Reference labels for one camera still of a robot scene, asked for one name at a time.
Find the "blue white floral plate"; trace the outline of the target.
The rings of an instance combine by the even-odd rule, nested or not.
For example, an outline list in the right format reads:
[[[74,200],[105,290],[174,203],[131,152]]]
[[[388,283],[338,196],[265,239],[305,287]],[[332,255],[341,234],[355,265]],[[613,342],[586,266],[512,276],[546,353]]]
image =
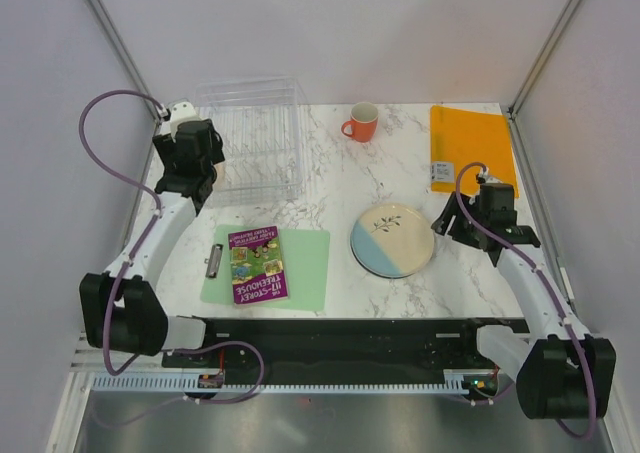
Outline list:
[[[401,279],[422,270],[435,250],[427,218],[399,203],[370,207],[355,221],[350,247],[368,272],[385,279]]]

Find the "cream green plate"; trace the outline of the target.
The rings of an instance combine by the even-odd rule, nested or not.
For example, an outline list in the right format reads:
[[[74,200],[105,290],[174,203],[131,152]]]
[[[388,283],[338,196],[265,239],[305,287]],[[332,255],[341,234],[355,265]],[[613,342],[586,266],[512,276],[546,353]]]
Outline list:
[[[212,189],[214,191],[220,191],[225,188],[225,162],[219,162],[213,166],[215,178],[212,181]]]

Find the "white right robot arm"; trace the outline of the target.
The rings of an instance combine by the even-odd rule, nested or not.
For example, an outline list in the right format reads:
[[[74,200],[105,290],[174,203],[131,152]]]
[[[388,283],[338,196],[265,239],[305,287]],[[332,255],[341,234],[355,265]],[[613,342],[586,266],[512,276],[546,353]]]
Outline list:
[[[534,229],[517,222],[513,187],[484,183],[475,197],[452,193],[432,229],[489,256],[529,330],[523,340],[506,326],[481,326],[458,341],[460,359],[473,367],[496,364],[515,383],[530,419],[604,417],[615,349],[577,318],[550,279]]]

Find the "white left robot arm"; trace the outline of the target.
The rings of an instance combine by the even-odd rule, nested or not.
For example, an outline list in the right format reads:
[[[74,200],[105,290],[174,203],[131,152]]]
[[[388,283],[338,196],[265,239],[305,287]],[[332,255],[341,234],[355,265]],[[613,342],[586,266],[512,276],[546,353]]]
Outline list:
[[[205,333],[201,319],[167,315],[155,289],[175,245],[212,193],[223,143],[210,119],[189,119],[153,144],[164,165],[152,191],[154,225],[103,273],[81,280],[85,333],[94,348],[144,356],[184,349],[196,365],[208,366],[218,358],[218,340]]]

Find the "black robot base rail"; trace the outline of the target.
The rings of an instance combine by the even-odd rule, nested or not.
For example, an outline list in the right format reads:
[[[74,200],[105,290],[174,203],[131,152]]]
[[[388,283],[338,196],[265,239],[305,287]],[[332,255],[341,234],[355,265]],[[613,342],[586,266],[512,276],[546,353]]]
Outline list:
[[[165,368],[213,369],[237,382],[319,384],[430,381],[445,369],[490,370],[476,332],[498,325],[526,338],[522,319],[209,319],[206,346],[220,352],[165,355]]]

